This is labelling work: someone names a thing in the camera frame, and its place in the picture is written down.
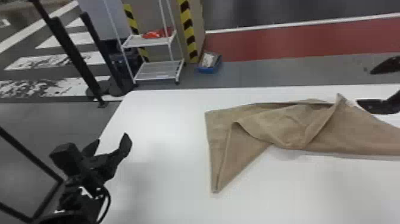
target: white table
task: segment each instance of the white table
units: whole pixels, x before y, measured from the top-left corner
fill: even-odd
[[[101,135],[99,153],[124,132],[130,155],[106,186],[106,224],[399,223],[400,160],[271,147],[219,194],[210,191],[204,112],[252,102],[387,98],[400,85],[134,91]],[[379,116],[400,126],[400,114]]]

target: towel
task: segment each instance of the towel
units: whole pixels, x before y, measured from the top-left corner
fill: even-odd
[[[400,155],[400,129],[338,94],[318,99],[257,103],[207,111],[211,188],[220,192],[269,146],[359,155]]]

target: shelving unit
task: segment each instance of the shelving unit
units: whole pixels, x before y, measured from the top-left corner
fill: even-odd
[[[183,65],[185,64],[185,59],[183,57],[182,47],[180,45],[179,38],[177,37],[176,25],[174,22],[174,18],[172,15],[171,5],[168,0],[165,0],[168,6],[169,15],[171,17],[172,25],[173,25],[173,32],[171,36],[166,38],[156,38],[156,39],[145,39],[142,35],[133,35],[131,34],[126,41],[122,44],[122,48],[129,49],[129,48],[139,48],[144,46],[160,46],[160,45],[167,45],[168,50],[170,53],[170,60],[169,61],[159,61],[159,62],[152,62],[147,63],[144,58],[143,64],[140,69],[137,71],[136,76],[133,78],[133,83],[137,85],[137,81],[141,80],[161,80],[161,79],[174,79],[175,84],[179,84],[179,76],[182,70]],[[165,15],[163,10],[163,4],[161,0],[158,0],[160,5],[160,12],[162,23],[164,25],[164,32],[167,32],[167,25],[165,23]],[[175,60],[172,54],[172,43],[174,39],[177,38],[178,46],[180,50],[181,59]]]

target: black pole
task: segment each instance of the black pole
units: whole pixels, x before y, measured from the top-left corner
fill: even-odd
[[[74,64],[75,68],[80,73],[83,80],[85,80],[86,84],[88,85],[89,89],[93,92],[95,98],[99,101],[100,107],[106,106],[106,103],[101,98],[101,88],[97,83],[96,79],[94,78],[92,72],[89,70],[88,65],[83,60],[82,56],[80,55],[78,49],[76,48],[75,44],[72,42],[71,38],[69,37],[67,31],[65,30],[60,18],[54,17],[50,18],[47,14],[46,10],[44,9],[43,5],[39,2],[39,0],[30,0],[33,3],[36,10],[42,16],[48,27],[50,28],[51,32],[54,34],[55,38],[60,43],[61,47],[67,53],[68,57]]]
[[[87,30],[89,31],[90,35],[92,36],[93,41],[95,42],[97,48],[100,51],[100,54],[103,56],[104,61],[110,70],[112,78],[114,78],[115,83],[117,86],[120,88],[123,94],[126,94],[127,91],[124,87],[124,84],[122,83],[121,77],[118,74],[118,72],[115,70],[113,63],[110,60],[110,56],[108,53],[108,50],[106,46],[104,45],[103,42],[101,42],[99,35],[97,34],[95,27],[93,26],[92,20],[90,19],[90,16],[87,12],[83,12],[80,15],[80,18],[82,19],[83,23],[86,25]]]
[[[10,145],[12,145],[18,152],[25,155],[32,163],[40,167],[49,176],[54,178],[57,182],[63,182],[63,178],[56,174],[50,167],[48,167],[39,158],[33,155],[21,142],[18,142],[12,135],[10,135],[6,130],[0,127],[0,136],[4,138]]]
[[[7,214],[21,220],[22,222],[30,223],[33,221],[31,217],[26,216],[25,214],[20,213],[19,211],[13,209],[12,207],[3,204],[0,202],[0,210],[6,212]]]
[[[16,140],[12,135],[10,135],[6,130],[0,127],[0,136],[3,137],[10,145],[12,145],[18,152],[22,153],[26,158],[28,158],[32,163],[37,165],[37,167],[41,168],[45,173],[51,176],[53,179],[56,180],[56,183],[50,190],[50,192],[46,195],[45,199],[41,202],[39,208],[35,211],[33,218],[26,216],[25,214],[7,206],[4,203],[0,202],[0,210],[6,212],[7,214],[14,216],[26,223],[30,223],[33,219],[37,219],[44,211],[46,206],[49,204],[51,198],[57,192],[57,189],[61,186],[64,182],[64,179],[55,173],[50,167],[48,167],[44,162],[42,162],[39,158],[33,155],[21,142]]]

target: hazard stripe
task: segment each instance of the hazard stripe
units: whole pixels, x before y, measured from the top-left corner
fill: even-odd
[[[186,39],[190,63],[197,63],[199,59],[199,53],[197,51],[195,29],[193,28],[192,15],[190,13],[190,4],[188,0],[177,1],[180,8],[180,21],[183,26],[183,34]]]
[[[138,23],[136,22],[133,14],[132,7],[130,4],[124,4],[124,12],[126,15],[126,19],[128,20],[129,27],[134,35],[139,35]],[[149,62],[149,54],[147,53],[145,48],[139,48],[139,54],[145,59],[146,62]]]

